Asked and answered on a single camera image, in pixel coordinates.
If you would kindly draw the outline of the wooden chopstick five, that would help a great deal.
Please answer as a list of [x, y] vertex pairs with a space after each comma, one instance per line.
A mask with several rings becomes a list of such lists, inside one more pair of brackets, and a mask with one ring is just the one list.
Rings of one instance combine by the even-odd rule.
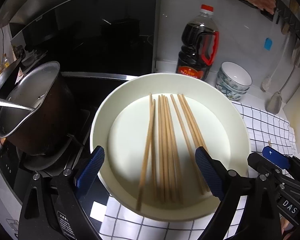
[[183, 204], [184, 203], [184, 198], [183, 198], [183, 187], [182, 187], [182, 181], [181, 181], [182, 175], [181, 175], [181, 168], [180, 168], [180, 161], [179, 161], [177, 143], [176, 143], [176, 139], [175, 139], [173, 121], [172, 121], [170, 106], [169, 106], [167, 97], [165, 97], [165, 101], [166, 101], [166, 108], [167, 108], [167, 114], [168, 114], [168, 123], [169, 123], [170, 134], [171, 134], [170, 137], [171, 137], [171, 142], [172, 142], [172, 153], [173, 153], [173, 161], [174, 161], [174, 166], [175, 166], [175, 174], [176, 174], [176, 178], [177, 178], [178, 200], [181, 204]]

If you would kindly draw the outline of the wooden chopstick eight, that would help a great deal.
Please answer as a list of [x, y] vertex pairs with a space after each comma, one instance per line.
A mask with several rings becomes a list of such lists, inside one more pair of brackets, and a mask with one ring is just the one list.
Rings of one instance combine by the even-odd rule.
[[203, 148], [205, 148], [205, 150], [207, 150], [207, 146], [206, 146], [206, 143], [205, 143], [205, 141], [203, 139], [202, 133], [201, 133], [201, 131], [199, 129], [199, 126], [198, 126], [198, 124], [196, 122], [194, 114], [192, 113], [192, 111], [191, 111], [191, 109], [189, 107], [189, 104], [187, 103], [187, 101], [185, 99], [184, 94], [182, 94], [181, 97], [183, 98], [185, 106], [186, 106], [186, 108], [187, 108], [187, 110], [189, 112], [189, 116], [190, 116], [191, 120], [193, 121], [193, 127], [194, 127], [194, 130], [195, 130], [196, 136], [197, 136], [197, 140], [198, 140], [200, 146], [203, 146]]

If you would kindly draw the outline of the wooden chopstick two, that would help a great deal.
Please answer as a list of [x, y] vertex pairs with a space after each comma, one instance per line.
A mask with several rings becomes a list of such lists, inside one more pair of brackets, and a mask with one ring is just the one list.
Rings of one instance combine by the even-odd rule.
[[165, 202], [164, 189], [164, 163], [162, 153], [162, 131], [161, 131], [161, 96], [158, 96], [158, 136], [159, 136], [159, 166], [160, 166], [160, 201]]

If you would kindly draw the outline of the wooden chopstick three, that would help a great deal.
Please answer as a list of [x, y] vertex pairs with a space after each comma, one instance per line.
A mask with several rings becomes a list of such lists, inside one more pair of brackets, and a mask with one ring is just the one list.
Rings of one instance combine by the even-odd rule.
[[168, 172], [168, 155], [167, 155], [167, 132], [166, 132], [166, 120], [165, 120], [165, 99], [161, 96], [161, 123], [162, 123], [162, 151], [164, 156], [164, 183], [165, 183], [165, 202], [170, 200], [170, 184], [169, 184], [169, 172]]

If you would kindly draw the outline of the wooden chopstick seven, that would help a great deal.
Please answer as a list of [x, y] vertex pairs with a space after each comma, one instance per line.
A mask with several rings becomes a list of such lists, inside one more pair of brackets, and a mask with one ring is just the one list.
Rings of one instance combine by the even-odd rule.
[[181, 104], [181, 107], [183, 109], [185, 118], [187, 120], [187, 123], [188, 123], [189, 129], [190, 129], [191, 135], [192, 135], [194, 145], [195, 145], [196, 148], [198, 148], [198, 147], [202, 146], [202, 142], [200, 140], [200, 136], [199, 136], [199, 132], [197, 130], [197, 126], [194, 122], [194, 117], [191, 114], [190, 107], [188, 106], [187, 101], [185, 100], [185, 97], [183, 95], [178, 94], [177, 96], [178, 96], [179, 102]]

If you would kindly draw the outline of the wooden chopstick four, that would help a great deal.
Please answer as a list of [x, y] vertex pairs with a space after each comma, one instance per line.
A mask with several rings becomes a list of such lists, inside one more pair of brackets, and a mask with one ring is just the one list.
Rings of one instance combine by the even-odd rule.
[[172, 142], [170, 137], [170, 128], [168, 123], [168, 114], [165, 101], [165, 120], [166, 120], [166, 132], [167, 132], [167, 155], [168, 155], [168, 172], [169, 172], [169, 184], [170, 184], [170, 193], [171, 193], [171, 202], [175, 203], [177, 201], [177, 191], [176, 191], [176, 182], [175, 182], [175, 173], [174, 173], [174, 161], [172, 153]]

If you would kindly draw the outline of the metal spatula hanging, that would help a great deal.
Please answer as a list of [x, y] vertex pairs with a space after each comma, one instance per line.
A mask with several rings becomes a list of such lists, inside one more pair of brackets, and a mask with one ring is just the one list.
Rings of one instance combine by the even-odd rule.
[[290, 75], [288, 76], [288, 78], [286, 79], [285, 83], [280, 88], [280, 90], [278, 90], [277, 92], [275, 92], [272, 95], [272, 97], [270, 98], [270, 100], [266, 103], [265, 109], [266, 109], [267, 112], [273, 113], [273, 114], [278, 114], [279, 113], [279, 111], [281, 109], [281, 106], [282, 106], [282, 96], [281, 96], [281, 93], [284, 90], [284, 88], [286, 87], [286, 85], [289, 82], [290, 78], [292, 77], [295, 69], [296, 69], [296, 64], [294, 64], [293, 69], [290, 72]]

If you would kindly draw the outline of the dark saucepan with steel rim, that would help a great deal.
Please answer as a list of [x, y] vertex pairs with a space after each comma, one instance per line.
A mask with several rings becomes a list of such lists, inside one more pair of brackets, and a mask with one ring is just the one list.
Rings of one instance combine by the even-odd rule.
[[29, 72], [0, 99], [0, 152], [8, 141], [28, 155], [45, 153], [64, 132], [66, 100], [58, 62]]

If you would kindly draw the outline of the large cream round bowl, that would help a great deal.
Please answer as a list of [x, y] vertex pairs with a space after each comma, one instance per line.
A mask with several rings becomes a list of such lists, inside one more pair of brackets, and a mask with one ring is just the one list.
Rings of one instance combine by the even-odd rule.
[[241, 176], [250, 140], [236, 107], [198, 79], [171, 73], [137, 77], [112, 91], [98, 108], [90, 148], [104, 149], [98, 173], [110, 194], [141, 216], [187, 221], [217, 209], [195, 151]]

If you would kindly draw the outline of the lower patterned rice bowl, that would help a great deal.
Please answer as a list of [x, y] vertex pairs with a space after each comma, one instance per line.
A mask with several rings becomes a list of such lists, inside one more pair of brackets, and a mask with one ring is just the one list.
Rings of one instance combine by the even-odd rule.
[[216, 88], [232, 101], [240, 100], [247, 93], [246, 91], [238, 91], [231, 88], [220, 77], [216, 79]]

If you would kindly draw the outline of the patterned rice bowl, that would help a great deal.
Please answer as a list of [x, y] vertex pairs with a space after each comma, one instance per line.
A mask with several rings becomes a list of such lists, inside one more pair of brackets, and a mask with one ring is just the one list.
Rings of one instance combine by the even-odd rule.
[[227, 85], [237, 91], [247, 91], [253, 83], [250, 74], [233, 62], [223, 62], [218, 73]]
[[246, 91], [238, 91], [231, 88], [220, 77], [216, 79], [216, 88], [232, 101], [240, 100], [247, 93]]

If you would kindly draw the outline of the top patterned rice bowl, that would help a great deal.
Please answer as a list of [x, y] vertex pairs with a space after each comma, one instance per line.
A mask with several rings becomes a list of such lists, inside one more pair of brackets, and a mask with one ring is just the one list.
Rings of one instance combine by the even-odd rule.
[[250, 74], [233, 62], [223, 62], [218, 73], [227, 85], [237, 91], [247, 91], [253, 83]]

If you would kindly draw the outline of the dark soy sauce bottle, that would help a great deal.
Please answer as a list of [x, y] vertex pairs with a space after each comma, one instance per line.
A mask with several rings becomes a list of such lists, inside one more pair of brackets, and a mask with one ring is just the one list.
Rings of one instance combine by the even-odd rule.
[[202, 4], [200, 14], [185, 27], [176, 73], [204, 81], [212, 67], [219, 44], [219, 30], [212, 19], [213, 7]]

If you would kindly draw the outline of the blue wall hook sticker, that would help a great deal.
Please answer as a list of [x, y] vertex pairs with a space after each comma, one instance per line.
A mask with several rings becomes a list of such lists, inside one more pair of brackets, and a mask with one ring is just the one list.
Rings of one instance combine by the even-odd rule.
[[271, 50], [271, 46], [273, 44], [273, 41], [271, 38], [266, 38], [265, 42], [264, 42], [264, 49], [266, 49], [267, 51]]

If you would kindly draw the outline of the black wall rail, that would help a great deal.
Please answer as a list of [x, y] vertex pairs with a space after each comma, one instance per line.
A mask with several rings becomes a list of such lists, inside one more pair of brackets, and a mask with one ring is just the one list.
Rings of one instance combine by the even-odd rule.
[[290, 31], [293, 32], [296, 35], [296, 37], [300, 40], [300, 20], [297, 18], [295, 13], [292, 12], [292, 10], [287, 5], [285, 5], [285, 3], [282, 0], [276, 0], [275, 12], [278, 13], [278, 17], [282, 19], [284, 23], [289, 25]]

